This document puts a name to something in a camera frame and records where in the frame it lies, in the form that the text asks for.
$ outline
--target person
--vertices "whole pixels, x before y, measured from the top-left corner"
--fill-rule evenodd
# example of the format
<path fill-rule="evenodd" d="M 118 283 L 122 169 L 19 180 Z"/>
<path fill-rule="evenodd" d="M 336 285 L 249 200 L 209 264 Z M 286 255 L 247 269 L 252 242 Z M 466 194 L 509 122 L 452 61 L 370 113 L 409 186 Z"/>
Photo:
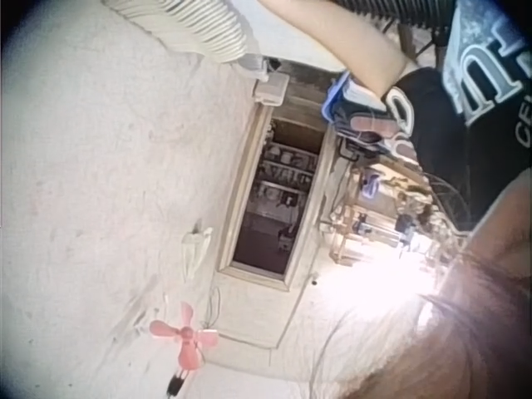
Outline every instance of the person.
<path fill-rule="evenodd" d="M 259 0 L 381 97 L 419 166 L 466 200 L 470 231 L 433 323 L 345 399 L 532 397 L 530 45 L 491 1 L 459 0 L 443 72 L 325 0 Z"/>

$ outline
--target shelf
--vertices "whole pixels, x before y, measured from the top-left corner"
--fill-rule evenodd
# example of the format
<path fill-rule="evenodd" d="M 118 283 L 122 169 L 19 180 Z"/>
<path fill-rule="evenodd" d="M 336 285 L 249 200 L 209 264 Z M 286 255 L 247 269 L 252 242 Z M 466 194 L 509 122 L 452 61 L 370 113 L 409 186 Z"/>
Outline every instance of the shelf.
<path fill-rule="evenodd" d="M 261 185 L 267 185 L 268 187 L 272 187 L 273 189 L 278 189 L 278 190 L 282 190 L 282 191 L 287 191 L 287 192 L 289 192 L 289 193 L 303 194 L 303 195 L 306 195 L 306 194 L 307 194 L 307 191 L 298 190 L 298 189 L 293 189 L 292 187 L 287 187 L 286 185 L 278 185 L 278 184 L 276 184 L 276 183 L 272 183 L 271 181 L 267 181 L 267 180 L 258 180 L 258 182 L 259 182 Z"/>
<path fill-rule="evenodd" d="M 312 156 L 313 158 L 318 158 L 318 154 L 314 154 L 313 152 L 309 152 L 309 151 L 305 151 L 305 150 L 300 150 L 299 148 L 291 147 L 290 145 L 279 144 L 277 141 L 272 141 L 272 142 L 269 143 L 269 145 L 276 145 L 277 147 L 279 147 L 282 150 L 289 150 L 289 151 L 293 151 L 293 152 L 299 152 L 301 154 Z"/>
<path fill-rule="evenodd" d="M 313 172 L 309 172 L 307 170 L 303 170 L 303 169 L 299 169 L 299 168 L 296 168 L 294 166 L 290 166 L 290 165 L 285 165 L 284 163 L 282 162 L 277 162 L 276 160 L 267 160 L 267 159 L 263 159 L 261 161 L 262 164 L 270 164 L 270 165 L 273 165 L 273 166 L 278 166 L 280 168 L 284 168 L 284 169 L 288 169 L 288 170 L 293 170 L 294 172 L 296 173 L 301 173 L 302 175 L 307 175 L 307 176 L 310 176 L 310 177 L 313 177 L 314 176 L 314 173 Z"/>

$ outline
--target floor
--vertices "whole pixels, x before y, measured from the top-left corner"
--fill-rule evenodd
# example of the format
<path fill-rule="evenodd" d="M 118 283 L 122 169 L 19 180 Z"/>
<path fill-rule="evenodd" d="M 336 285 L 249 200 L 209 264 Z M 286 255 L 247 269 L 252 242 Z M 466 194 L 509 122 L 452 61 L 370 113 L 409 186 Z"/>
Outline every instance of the floor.
<path fill-rule="evenodd" d="M 240 230 L 234 260 L 269 272 L 284 274 L 290 253 L 279 250 L 277 232 L 283 223 L 247 214 L 248 223 Z"/>

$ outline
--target door frame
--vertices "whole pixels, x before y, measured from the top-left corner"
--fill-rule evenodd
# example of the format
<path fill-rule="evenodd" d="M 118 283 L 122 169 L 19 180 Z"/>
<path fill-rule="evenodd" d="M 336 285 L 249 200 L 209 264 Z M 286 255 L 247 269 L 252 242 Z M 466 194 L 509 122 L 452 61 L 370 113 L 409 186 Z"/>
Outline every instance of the door frame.
<path fill-rule="evenodd" d="M 302 258 L 305 244 L 309 239 L 312 230 L 316 228 L 318 212 L 322 204 L 327 179 L 335 158 L 336 134 L 331 126 L 324 124 L 320 126 L 324 127 L 325 134 L 318 158 L 318 165 L 314 174 L 312 187 L 308 194 L 308 200 L 301 220 L 298 236 L 295 240 L 292 253 L 290 254 L 285 274 L 280 275 L 271 273 L 247 264 L 236 263 L 233 261 L 234 250 L 236 248 L 240 226 L 248 203 L 249 192 L 259 164 L 259 158 L 266 139 L 269 123 L 275 117 L 274 111 L 275 113 L 278 113 L 278 110 L 280 110 L 280 108 L 259 105 L 256 107 L 252 116 L 248 130 L 248 138 L 244 146 L 244 154 L 239 164 L 233 192 L 229 201 L 229 209 L 222 232 L 222 237 L 224 239 L 220 246 L 217 264 L 219 273 L 281 291 L 289 291 L 293 284 L 294 275 L 299 266 L 299 260 Z M 307 127 L 313 126 L 313 124 L 298 120 L 297 115 L 302 114 L 294 113 L 294 116 L 283 115 L 282 119 L 286 122 L 297 125 L 306 125 Z"/>

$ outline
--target doorway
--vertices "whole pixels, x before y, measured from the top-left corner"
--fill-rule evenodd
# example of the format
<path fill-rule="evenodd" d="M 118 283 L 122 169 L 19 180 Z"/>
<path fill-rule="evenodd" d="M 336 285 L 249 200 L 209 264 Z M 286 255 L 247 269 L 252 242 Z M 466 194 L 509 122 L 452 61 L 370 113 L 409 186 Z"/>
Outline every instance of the doorway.
<path fill-rule="evenodd" d="M 325 131 L 272 119 L 233 256 L 236 268 L 282 278 L 298 237 Z"/>

